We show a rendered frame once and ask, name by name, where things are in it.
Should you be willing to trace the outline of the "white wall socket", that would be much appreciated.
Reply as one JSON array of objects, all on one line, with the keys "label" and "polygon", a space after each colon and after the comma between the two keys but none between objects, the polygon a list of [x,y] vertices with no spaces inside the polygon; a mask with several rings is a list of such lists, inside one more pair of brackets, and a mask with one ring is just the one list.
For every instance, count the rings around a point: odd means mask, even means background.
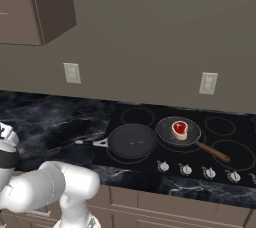
[{"label": "white wall socket", "polygon": [[217,73],[203,72],[202,78],[201,78],[201,83],[200,83],[200,88],[199,88],[199,93],[213,95],[215,92],[217,78],[218,78]]},{"label": "white wall socket", "polygon": [[74,63],[64,63],[66,81],[68,83],[81,83],[79,65]]}]

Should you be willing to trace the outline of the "narrow brown drawer front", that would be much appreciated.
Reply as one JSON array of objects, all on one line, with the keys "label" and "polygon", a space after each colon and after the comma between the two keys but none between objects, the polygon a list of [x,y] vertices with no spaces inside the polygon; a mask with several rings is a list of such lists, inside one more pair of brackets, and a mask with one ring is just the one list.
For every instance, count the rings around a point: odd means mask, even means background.
[{"label": "narrow brown drawer front", "polygon": [[110,197],[112,205],[136,208],[138,204],[138,193],[136,190],[111,187]]}]

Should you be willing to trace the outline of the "raw red steak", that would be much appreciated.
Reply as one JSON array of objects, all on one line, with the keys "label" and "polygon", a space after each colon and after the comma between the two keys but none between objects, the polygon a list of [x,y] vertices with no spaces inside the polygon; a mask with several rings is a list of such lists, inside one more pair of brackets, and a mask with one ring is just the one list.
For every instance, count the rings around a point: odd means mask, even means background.
[{"label": "raw red steak", "polygon": [[172,134],[176,139],[180,141],[186,140],[187,133],[188,133],[188,124],[186,122],[176,121],[172,124]]}]

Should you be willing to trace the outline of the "black glass hob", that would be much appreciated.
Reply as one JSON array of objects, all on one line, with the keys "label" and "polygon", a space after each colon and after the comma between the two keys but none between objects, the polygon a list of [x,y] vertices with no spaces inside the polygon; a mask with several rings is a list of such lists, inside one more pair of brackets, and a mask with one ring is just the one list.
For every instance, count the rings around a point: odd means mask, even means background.
[{"label": "black glass hob", "polygon": [[[163,142],[156,135],[156,125],[161,119],[170,116],[194,121],[201,129],[200,142],[227,155],[231,161],[226,163],[196,145],[178,148]],[[214,113],[157,105],[119,104],[106,133],[110,134],[115,128],[125,124],[141,124],[152,129],[157,138],[155,149],[142,158],[125,159],[105,147],[98,147],[94,159],[96,165],[256,188],[250,175],[256,175],[256,126],[245,114]],[[158,163],[163,161],[169,165],[166,172],[158,170]],[[190,175],[183,175],[180,172],[180,166],[186,164],[192,168]],[[204,175],[204,170],[208,168],[216,172],[213,179]],[[228,178],[228,173],[233,171],[241,176],[239,182],[232,182]]]}]

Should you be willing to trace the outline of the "wide brown drawer front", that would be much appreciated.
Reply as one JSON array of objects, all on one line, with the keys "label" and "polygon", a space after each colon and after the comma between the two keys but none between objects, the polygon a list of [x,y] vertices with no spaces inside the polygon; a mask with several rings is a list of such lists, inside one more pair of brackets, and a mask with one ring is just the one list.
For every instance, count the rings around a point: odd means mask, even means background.
[{"label": "wide brown drawer front", "polygon": [[145,210],[191,218],[212,220],[218,205],[199,200],[138,192],[138,206]]}]

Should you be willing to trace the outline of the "brown cupboard door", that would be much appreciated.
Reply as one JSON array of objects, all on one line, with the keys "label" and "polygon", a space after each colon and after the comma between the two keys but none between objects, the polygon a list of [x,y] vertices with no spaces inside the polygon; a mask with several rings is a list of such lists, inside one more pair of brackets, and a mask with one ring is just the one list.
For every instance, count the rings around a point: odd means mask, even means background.
[{"label": "brown cupboard door", "polygon": [[134,213],[113,211],[111,216],[113,228],[138,228],[137,217]]}]

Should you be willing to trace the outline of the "brown wall cupboard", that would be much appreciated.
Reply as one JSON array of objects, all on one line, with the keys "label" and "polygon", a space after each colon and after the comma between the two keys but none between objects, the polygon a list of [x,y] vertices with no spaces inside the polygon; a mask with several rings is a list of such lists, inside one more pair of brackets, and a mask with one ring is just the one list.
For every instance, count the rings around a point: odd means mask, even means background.
[{"label": "brown wall cupboard", "polygon": [[75,25],[73,0],[0,0],[0,44],[45,45]]}]

